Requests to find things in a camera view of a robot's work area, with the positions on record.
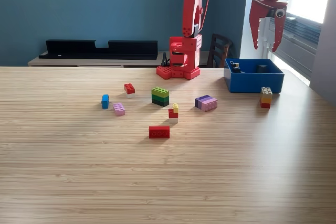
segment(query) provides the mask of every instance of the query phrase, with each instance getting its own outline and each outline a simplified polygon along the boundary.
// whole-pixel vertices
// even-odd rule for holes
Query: red robotic arm
[[[165,79],[186,78],[193,79],[200,74],[199,56],[202,46],[202,35],[199,32],[203,28],[207,12],[208,1],[205,9],[202,0],[184,0],[183,7],[183,37],[170,39],[169,70],[158,67],[157,74]],[[280,0],[253,0],[250,12],[250,25],[255,48],[258,48],[259,23],[261,18],[273,17],[276,24],[276,38],[273,47],[275,51],[281,43],[283,26],[286,19],[287,2]]]

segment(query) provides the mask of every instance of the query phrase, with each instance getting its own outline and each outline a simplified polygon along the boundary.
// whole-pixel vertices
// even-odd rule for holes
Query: lavender lego brick
[[[210,97],[209,95],[205,95],[203,97],[199,97],[199,98],[196,98],[195,99],[195,107],[198,108],[198,101],[201,100],[201,99],[204,99],[204,98],[207,98],[207,97]]]
[[[205,101],[207,101],[207,100],[211,100],[211,99],[213,99],[213,98],[209,96],[209,97],[206,97],[206,98],[203,98],[203,99],[199,100],[197,107],[199,109],[201,109],[202,108],[202,103],[205,102]]]
[[[209,111],[209,110],[213,110],[215,108],[217,108],[218,106],[218,101],[215,98],[212,98],[210,100],[207,100],[205,102],[202,103],[202,110],[203,111]]]
[[[125,115],[125,109],[121,103],[114,103],[113,108],[117,116]]]

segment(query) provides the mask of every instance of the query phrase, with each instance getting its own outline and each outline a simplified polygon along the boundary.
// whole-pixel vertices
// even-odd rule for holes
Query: blue box
[[[230,61],[239,63],[243,73],[233,73]],[[257,73],[258,65],[267,65],[267,73]],[[285,74],[271,61],[266,59],[226,59],[224,78],[232,93],[260,93],[262,87],[271,88],[273,93],[280,93]]]

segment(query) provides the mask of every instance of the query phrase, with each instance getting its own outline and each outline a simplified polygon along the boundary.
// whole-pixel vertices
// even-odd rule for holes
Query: wooden chair
[[[227,58],[232,45],[230,39],[219,34],[213,34],[206,67],[214,68],[215,61],[215,68],[224,68],[224,60]]]

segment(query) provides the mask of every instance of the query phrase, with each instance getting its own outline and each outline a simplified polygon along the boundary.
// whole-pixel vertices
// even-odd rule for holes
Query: green lego brick
[[[168,101],[168,102],[159,102],[159,101],[154,100],[154,99],[152,99],[152,103],[154,103],[154,104],[156,104],[156,105],[159,105],[159,106],[161,106],[161,107],[166,107],[166,106],[169,105],[169,101]]]
[[[162,97],[158,97],[158,96],[155,95],[155,94],[152,95],[152,99],[153,99],[153,100],[157,100],[157,101],[159,101],[159,102],[169,102],[169,97],[162,98]]]
[[[152,94],[156,95],[157,97],[166,98],[169,96],[169,91],[167,89],[156,87],[152,89]]]

